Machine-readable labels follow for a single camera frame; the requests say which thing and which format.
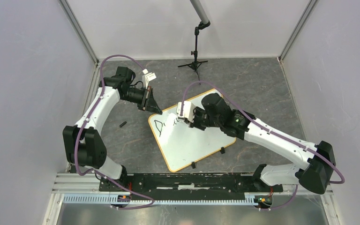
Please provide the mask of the yellow framed whiteboard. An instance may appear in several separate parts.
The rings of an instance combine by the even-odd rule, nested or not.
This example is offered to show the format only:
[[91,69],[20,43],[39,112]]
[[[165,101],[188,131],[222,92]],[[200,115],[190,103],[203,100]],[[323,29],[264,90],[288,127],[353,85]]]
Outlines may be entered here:
[[164,109],[162,114],[153,114],[148,123],[171,172],[178,172],[236,142],[235,137],[216,127],[204,131],[190,128],[178,119],[176,105]]

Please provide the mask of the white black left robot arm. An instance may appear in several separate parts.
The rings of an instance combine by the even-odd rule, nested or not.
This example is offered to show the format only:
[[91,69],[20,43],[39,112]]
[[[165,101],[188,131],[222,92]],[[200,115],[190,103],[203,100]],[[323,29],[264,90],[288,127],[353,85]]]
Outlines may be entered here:
[[162,114],[153,96],[149,82],[155,73],[143,70],[142,87],[133,82],[135,72],[128,67],[117,67],[112,77],[100,82],[97,94],[85,114],[73,126],[65,126],[63,140],[67,161],[71,164],[101,173],[103,178],[111,178],[111,186],[117,191],[128,187],[126,168],[115,163],[107,155],[106,146],[100,136],[103,125],[113,107],[124,100],[135,103],[139,110]]

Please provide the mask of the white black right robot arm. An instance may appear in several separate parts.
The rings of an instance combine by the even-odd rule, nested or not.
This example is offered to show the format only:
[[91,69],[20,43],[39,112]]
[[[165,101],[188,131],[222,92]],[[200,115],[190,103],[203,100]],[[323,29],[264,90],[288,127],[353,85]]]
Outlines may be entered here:
[[252,177],[255,190],[301,185],[315,194],[326,192],[336,166],[330,143],[314,144],[279,131],[246,111],[232,109],[217,93],[206,95],[201,104],[179,102],[178,117],[190,128],[219,128],[229,137],[258,144],[291,161],[286,165],[259,165]]

